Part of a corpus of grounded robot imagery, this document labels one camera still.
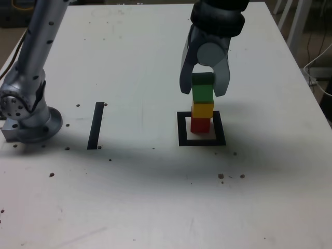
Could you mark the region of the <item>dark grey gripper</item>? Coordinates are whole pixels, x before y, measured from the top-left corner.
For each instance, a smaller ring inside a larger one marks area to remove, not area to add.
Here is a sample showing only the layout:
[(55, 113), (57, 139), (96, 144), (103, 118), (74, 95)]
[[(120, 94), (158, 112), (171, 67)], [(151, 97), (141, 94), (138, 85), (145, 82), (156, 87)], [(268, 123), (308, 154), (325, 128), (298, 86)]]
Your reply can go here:
[[(196, 39), (203, 42), (197, 51), (192, 46)], [(230, 37), (219, 37), (200, 30), (194, 24), (191, 25), (188, 33), (188, 42), (184, 47), (181, 72), (179, 76), (180, 90), (189, 94), (192, 88), (191, 75), (194, 66), (199, 63), (202, 66), (209, 66), (215, 75), (214, 93), (217, 97), (224, 96), (230, 82), (230, 70), (228, 64), (228, 52)]]

